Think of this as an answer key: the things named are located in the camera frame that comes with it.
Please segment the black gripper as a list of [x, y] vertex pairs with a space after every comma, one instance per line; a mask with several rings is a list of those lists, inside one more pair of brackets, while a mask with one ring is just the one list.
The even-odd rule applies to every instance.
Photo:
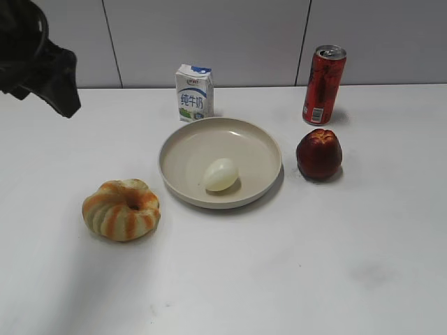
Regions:
[[34, 2], [1, 2], [1, 91], [25, 99], [30, 90], [22, 85], [36, 66], [31, 91], [70, 119], [81, 107], [78, 60], [74, 52], [47, 40], [48, 31], [47, 18]]

